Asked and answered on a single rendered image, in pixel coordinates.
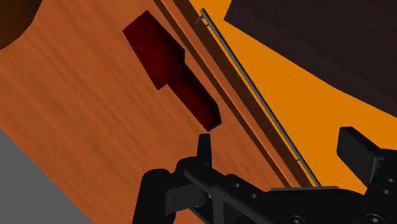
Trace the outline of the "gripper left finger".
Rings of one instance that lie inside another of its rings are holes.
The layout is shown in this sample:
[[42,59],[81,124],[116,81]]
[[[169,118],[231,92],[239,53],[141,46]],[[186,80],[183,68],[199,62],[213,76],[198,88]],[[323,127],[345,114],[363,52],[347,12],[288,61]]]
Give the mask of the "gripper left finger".
[[262,191],[234,174],[212,168],[211,137],[198,137],[197,154],[174,172],[153,169],[142,176],[132,224],[173,224],[189,209],[205,224],[268,224],[259,208]]

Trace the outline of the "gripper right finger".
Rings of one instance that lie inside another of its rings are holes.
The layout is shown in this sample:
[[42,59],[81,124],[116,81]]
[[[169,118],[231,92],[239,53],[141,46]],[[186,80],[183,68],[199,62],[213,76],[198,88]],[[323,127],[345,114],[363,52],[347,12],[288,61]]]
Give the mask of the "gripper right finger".
[[397,150],[378,147],[354,127],[341,127],[337,155],[366,186],[369,201],[397,206]]

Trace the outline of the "dark red stepped block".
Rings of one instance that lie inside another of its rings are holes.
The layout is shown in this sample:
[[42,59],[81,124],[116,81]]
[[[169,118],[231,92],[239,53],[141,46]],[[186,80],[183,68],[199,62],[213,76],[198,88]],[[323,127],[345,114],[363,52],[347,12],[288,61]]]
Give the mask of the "dark red stepped block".
[[216,101],[187,66],[185,49],[149,11],[123,34],[156,89],[168,86],[205,130],[222,123]]

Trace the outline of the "dark brown round object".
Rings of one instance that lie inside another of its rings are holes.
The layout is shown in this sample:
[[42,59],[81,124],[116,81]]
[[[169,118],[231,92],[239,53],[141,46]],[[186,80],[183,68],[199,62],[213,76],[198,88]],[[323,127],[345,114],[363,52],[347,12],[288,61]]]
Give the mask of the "dark brown round object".
[[31,25],[43,0],[0,0],[0,50]]

